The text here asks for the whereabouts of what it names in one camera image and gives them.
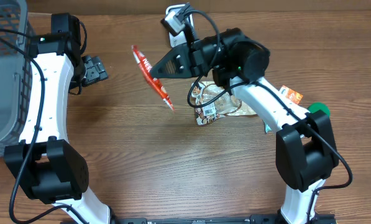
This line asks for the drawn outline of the red Nescafe stick sachet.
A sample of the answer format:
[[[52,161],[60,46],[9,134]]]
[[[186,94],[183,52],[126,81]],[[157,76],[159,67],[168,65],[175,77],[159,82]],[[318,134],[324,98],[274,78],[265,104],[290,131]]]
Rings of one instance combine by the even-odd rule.
[[[165,87],[162,85],[158,78],[153,78],[150,74],[152,65],[147,60],[146,56],[138,49],[136,45],[132,47],[132,53],[137,62],[143,77],[145,78],[146,82],[152,87],[152,89],[161,97],[161,99],[166,103],[166,105],[172,110],[175,111],[173,107],[173,103],[166,92]]]

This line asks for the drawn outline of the brown cookie bag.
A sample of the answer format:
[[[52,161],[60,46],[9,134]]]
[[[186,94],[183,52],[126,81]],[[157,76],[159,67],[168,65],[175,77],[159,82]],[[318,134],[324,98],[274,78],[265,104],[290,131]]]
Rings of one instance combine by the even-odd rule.
[[[223,91],[214,82],[199,82],[191,92],[191,102],[201,105],[212,100]],[[229,116],[253,116],[256,112],[247,104],[228,93],[223,94],[214,103],[202,108],[195,108],[196,123],[199,126],[215,122],[217,119]]]

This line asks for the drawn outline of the orange tissue pack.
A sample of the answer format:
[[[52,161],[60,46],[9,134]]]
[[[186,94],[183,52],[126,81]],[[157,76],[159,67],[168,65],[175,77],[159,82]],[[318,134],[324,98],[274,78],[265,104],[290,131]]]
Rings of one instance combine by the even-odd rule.
[[[291,88],[288,88],[287,86],[283,85],[279,92],[284,95],[286,98],[288,98],[291,102],[295,104],[299,104],[300,101],[303,98],[303,95],[301,93],[298,93],[295,90],[292,90]]]

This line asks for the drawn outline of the green wet wipes pack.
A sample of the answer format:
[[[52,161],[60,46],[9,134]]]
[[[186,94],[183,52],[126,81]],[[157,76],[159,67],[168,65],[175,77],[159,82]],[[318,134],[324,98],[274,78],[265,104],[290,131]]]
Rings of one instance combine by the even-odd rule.
[[[269,133],[269,132],[272,132],[272,129],[270,128],[270,126],[267,124],[267,123],[264,123],[265,125],[265,133]]]

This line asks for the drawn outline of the green lid jar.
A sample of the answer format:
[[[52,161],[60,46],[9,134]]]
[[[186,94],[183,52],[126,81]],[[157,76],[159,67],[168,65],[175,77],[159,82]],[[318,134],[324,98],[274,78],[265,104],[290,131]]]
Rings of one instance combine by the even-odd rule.
[[[328,108],[327,105],[325,105],[324,103],[321,103],[321,102],[315,102],[315,103],[312,103],[309,107],[308,107],[308,111],[310,113],[315,113],[317,111],[323,111],[326,115],[330,116],[331,115],[331,112]]]

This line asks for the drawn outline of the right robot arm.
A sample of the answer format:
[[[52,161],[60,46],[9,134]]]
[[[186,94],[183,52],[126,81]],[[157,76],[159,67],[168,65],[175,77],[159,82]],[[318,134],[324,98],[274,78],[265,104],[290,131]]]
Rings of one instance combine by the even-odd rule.
[[[154,78],[201,78],[250,106],[276,135],[276,167],[286,183],[285,201],[271,223],[334,223],[315,212],[317,196],[339,164],[329,116],[311,112],[279,93],[266,79],[270,52],[240,29],[172,48],[151,69]]]

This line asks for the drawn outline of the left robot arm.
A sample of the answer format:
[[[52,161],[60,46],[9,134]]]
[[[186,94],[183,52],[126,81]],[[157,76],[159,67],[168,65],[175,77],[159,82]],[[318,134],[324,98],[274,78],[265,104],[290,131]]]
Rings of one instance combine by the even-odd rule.
[[[32,67],[32,87],[19,142],[6,146],[4,162],[15,177],[14,191],[63,210],[76,223],[114,223],[111,207],[89,187],[86,160],[70,145],[66,131],[68,97],[106,80],[98,57],[85,54],[85,25],[69,13],[51,16],[51,31],[27,36],[23,56]]]

